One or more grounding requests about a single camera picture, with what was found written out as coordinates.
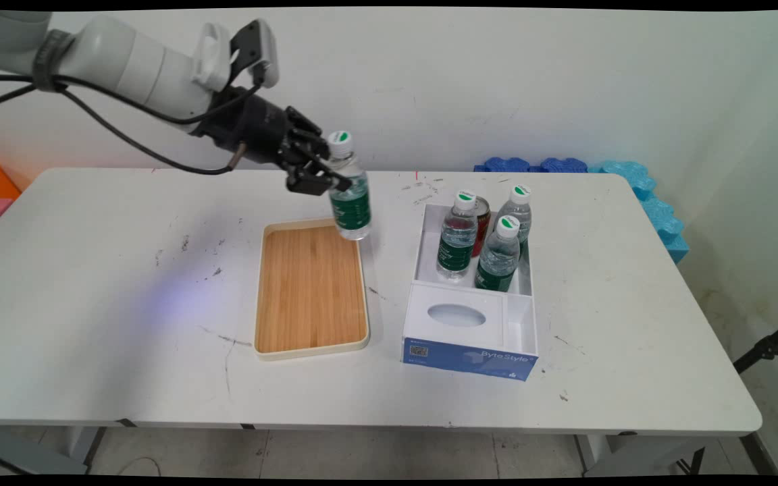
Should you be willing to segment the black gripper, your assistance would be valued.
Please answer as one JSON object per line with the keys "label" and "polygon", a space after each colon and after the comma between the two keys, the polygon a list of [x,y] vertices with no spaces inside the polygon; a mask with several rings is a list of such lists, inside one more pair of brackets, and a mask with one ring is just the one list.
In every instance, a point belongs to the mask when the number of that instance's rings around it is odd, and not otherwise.
{"label": "black gripper", "polygon": [[[294,107],[281,108],[256,93],[221,113],[199,122],[192,136],[206,136],[216,147],[236,152],[243,144],[244,158],[260,164],[276,164],[285,170],[287,190],[306,196],[322,196],[328,190],[345,192],[353,181],[328,169],[330,150],[322,129]],[[294,148],[308,158],[296,162]]]}

